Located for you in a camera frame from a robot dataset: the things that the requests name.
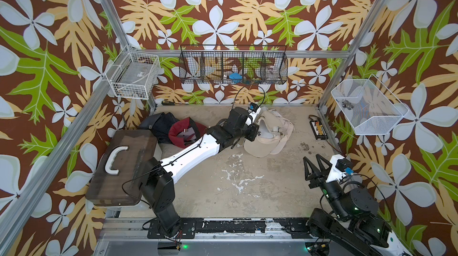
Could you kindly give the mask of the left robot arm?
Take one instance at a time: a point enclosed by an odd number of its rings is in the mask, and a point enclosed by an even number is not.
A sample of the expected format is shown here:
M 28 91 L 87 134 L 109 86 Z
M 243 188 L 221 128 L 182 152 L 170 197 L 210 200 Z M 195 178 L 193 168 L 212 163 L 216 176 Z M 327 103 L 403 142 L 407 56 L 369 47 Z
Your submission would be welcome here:
M 182 235 L 182 221 L 173 206 L 174 184 L 204 160 L 235 147 L 239 140 L 255 140 L 259 129 L 255 120 L 260 113 L 261 107 L 255 103 L 247 109 L 232 108 L 228 118 L 208 128 L 187 148 L 160 161 L 155 158 L 148 161 L 146 172 L 139 176 L 139 188 L 156 216 L 151 221 L 153 238 Z

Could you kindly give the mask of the black baseball cap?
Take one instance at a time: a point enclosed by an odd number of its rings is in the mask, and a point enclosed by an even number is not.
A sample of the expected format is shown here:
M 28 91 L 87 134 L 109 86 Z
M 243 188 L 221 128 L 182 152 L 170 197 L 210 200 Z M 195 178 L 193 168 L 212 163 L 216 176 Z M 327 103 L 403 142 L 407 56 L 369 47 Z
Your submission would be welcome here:
M 179 119 L 175 118 L 172 113 L 158 113 L 143 120 L 137 129 L 150 130 L 158 143 L 172 144 L 169 138 L 169 131 L 178 121 Z

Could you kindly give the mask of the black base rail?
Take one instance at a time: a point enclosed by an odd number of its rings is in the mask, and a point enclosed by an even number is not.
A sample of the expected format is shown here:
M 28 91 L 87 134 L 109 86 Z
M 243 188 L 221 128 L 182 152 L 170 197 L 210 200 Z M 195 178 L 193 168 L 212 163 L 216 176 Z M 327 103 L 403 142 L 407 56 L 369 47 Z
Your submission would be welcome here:
M 285 232 L 293 239 L 311 238 L 311 230 L 307 226 L 307 218 L 273 218 L 273 219 L 203 219 L 182 218 L 170 231 L 163 228 L 158 218 L 151 219 L 146 223 L 149 239 L 194 239 L 197 234 L 267 234 L 270 232 Z

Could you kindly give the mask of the blue object in basket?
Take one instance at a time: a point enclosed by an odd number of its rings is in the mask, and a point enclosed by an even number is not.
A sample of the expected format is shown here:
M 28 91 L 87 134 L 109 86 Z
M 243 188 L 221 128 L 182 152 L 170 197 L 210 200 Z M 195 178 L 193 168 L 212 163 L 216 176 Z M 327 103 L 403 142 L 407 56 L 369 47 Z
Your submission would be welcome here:
M 243 79 L 243 77 L 238 73 L 232 73 L 231 75 L 229 75 L 229 78 L 230 80 L 237 82 L 237 83 L 241 82 Z

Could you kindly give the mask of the white mesh basket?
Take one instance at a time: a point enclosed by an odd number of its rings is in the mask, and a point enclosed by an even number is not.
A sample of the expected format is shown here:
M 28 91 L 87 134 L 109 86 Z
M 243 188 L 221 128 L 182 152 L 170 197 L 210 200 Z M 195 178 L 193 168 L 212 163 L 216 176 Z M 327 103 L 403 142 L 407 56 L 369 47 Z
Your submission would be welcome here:
M 390 133 L 404 119 L 409 107 L 373 74 L 369 78 L 347 78 L 331 95 L 356 135 L 378 136 Z M 354 104 L 354 109 L 342 108 L 342 101 Z

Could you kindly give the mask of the small dark object in basket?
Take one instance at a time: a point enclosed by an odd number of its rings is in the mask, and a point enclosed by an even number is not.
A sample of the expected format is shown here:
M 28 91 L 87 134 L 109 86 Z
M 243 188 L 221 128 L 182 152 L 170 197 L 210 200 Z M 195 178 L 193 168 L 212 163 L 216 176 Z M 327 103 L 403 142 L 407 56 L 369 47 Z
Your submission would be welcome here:
M 352 110 L 354 109 L 354 104 L 350 101 L 344 100 L 342 101 L 342 108 L 347 109 L 347 110 Z

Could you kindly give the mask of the brown lidded storage box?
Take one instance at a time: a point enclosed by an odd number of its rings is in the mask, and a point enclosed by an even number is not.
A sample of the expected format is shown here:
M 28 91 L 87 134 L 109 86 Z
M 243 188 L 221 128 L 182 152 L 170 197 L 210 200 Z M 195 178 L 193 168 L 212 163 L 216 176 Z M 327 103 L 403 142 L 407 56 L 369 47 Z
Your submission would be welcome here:
M 152 169 L 148 160 L 161 154 L 150 130 L 118 130 L 89 184 L 86 199 L 106 208 L 139 205 L 142 174 Z

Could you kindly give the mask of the maroon baseball cap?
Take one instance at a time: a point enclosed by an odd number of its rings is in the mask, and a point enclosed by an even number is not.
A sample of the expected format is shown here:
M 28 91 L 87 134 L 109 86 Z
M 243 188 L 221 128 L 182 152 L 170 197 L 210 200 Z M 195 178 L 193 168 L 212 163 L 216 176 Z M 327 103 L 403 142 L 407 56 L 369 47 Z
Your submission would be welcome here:
M 168 137 L 173 145 L 185 149 L 199 140 L 206 131 L 206 126 L 188 117 L 174 123 L 169 130 Z

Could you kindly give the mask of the black orange device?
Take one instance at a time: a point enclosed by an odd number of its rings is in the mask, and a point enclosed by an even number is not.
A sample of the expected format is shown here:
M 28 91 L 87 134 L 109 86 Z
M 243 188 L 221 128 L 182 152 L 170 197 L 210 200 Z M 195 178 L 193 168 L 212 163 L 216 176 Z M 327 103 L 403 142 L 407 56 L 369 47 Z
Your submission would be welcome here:
M 316 115 L 309 115 L 308 119 L 316 140 L 327 140 L 328 135 L 325 132 L 321 118 Z

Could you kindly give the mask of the beige baseball cap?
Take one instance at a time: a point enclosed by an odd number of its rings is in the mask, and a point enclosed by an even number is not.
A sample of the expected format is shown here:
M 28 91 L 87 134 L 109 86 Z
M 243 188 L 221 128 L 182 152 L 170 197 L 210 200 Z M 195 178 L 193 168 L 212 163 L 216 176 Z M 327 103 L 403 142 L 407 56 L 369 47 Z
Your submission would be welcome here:
M 257 119 L 258 133 L 254 141 L 245 140 L 245 151 L 257 158 L 277 155 L 290 139 L 294 125 L 277 110 L 264 110 Z

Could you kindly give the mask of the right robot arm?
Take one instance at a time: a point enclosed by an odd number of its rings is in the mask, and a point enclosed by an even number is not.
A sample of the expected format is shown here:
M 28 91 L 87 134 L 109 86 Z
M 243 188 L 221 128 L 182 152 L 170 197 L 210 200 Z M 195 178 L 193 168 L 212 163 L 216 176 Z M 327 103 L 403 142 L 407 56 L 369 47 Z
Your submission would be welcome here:
M 378 202 L 362 183 L 352 180 L 350 160 L 320 154 L 316 162 L 303 158 L 305 180 L 311 189 L 322 192 L 330 213 L 316 208 L 307 220 L 310 233 L 329 239 L 355 256 L 409 256 L 410 251 L 397 238 L 391 226 L 378 216 Z

